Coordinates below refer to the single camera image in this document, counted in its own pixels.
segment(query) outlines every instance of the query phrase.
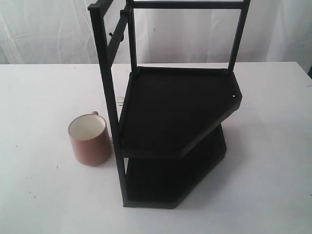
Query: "shelf unit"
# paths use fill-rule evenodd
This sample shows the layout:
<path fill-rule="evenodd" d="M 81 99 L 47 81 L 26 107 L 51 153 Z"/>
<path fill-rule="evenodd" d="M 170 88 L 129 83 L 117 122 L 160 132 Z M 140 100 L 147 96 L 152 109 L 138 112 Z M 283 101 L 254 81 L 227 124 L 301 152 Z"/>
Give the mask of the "shelf unit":
<path fill-rule="evenodd" d="M 250 0 L 127 0 L 107 44 L 104 15 L 113 0 L 88 7 L 111 124 L 124 207 L 173 209 L 226 153 L 222 121 L 240 106 L 233 73 Z M 138 67 L 134 9 L 240 9 L 227 69 Z M 111 66 L 128 25 L 131 73 L 120 120 Z M 127 170 L 124 158 L 128 158 Z"/>

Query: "upper shelf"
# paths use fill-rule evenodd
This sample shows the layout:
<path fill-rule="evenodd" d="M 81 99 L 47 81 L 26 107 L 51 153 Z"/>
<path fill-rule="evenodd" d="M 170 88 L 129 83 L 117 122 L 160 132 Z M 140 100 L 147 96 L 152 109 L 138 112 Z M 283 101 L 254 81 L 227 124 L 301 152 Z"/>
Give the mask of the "upper shelf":
<path fill-rule="evenodd" d="M 122 110 L 124 157 L 180 159 L 240 106 L 227 69 L 139 67 Z"/>

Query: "shelf tier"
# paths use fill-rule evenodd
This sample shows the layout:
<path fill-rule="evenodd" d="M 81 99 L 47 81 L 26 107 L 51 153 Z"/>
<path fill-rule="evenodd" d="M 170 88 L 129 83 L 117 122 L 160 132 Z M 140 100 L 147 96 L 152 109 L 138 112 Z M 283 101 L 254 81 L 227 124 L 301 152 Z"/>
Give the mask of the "shelf tier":
<path fill-rule="evenodd" d="M 219 125 L 181 160 L 130 158 L 125 206 L 175 208 L 225 153 L 226 144 Z"/>
<path fill-rule="evenodd" d="M 139 67 L 120 117 L 123 157 L 182 159 L 241 100 L 227 69 Z"/>

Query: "black metal rod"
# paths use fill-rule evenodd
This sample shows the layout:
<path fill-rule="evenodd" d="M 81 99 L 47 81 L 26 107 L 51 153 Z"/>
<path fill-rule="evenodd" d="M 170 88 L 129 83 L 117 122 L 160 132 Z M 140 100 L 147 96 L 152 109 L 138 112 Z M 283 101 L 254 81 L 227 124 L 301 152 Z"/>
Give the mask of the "black metal rod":
<path fill-rule="evenodd" d="M 108 53 L 108 60 L 110 67 L 112 66 L 119 44 L 122 41 L 122 37 L 125 31 L 125 28 L 127 26 L 128 22 L 128 17 L 126 15 L 121 15 L 119 22 L 116 26 L 116 29 L 114 31 L 114 34 L 112 36 L 111 41 L 109 42 L 108 48 L 107 48 L 107 53 Z"/>
<path fill-rule="evenodd" d="M 104 10 L 102 7 L 93 7 L 89 9 L 91 22 L 93 27 L 94 38 L 97 47 L 97 57 L 102 76 L 103 88 L 106 98 L 108 117 L 111 124 L 112 137 L 114 141 L 114 149 L 117 163 L 117 170 L 120 181 L 123 204 L 128 204 L 127 188 L 126 188 L 126 172 L 122 157 L 121 142 L 119 134 L 119 123 L 116 109 L 115 92 L 113 85 L 113 76 L 108 60 L 107 38 L 104 26 Z"/>
<path fill-rule="evenodd" d="M 235 35 L 233 48 L 231 52 L 230 62 L 228 66 L 228 70 L 231 72 L 234 70 L 234 66 L 235 66 L 235 62 L 236 62 L 236 58 L 237 58 L 237 54 L 239 50 L 239 45 L 242 39 L 244 26 L 245 26 L 247 14 L 248 14 L 249 5 L 250 5 L 250 0 L 244 0 L 244 7 L 240 12 L 236 35 Z"/>
<path fill-rule="evenodd" d="M 137 46 L 136 46 L 136 30 L 135 30 L 135 16 L 133 9 L 130 7 L 128 12 L 128 33 L 129 33 L 129 47 L 131 70 L 134 74 L 137 73 Z"/>
<path fill-rule="evenodd" d="M 144 9 L 242 9 L 243 1 L 134 1 L 133 8 Z"/>
<path fill-rule="evenodd" d="M 92 10 L 92 9 L 99 9 L 101 8 L 102 10 L 102 15 L 105 16 L 106 12 L 108 11 L 108 8 L 111 6 L 112 2 L 114 0 L 97 0 L 96 3 L 91 4 L 88 7 L 88 10 Z"/>

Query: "ceramic mug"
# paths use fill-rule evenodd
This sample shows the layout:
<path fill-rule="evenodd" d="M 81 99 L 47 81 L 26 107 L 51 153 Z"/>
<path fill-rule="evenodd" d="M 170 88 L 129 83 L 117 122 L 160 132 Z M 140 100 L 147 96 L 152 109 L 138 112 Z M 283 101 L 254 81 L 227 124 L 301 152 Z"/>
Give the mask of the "ceramic mug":
<path fill-rule="evenodd" d="M 99 165 L 112 152 L 106 121 L 96 111 L 75 118 L 68 127 L 68 134 L 76 159 L 84 165 Z"/>

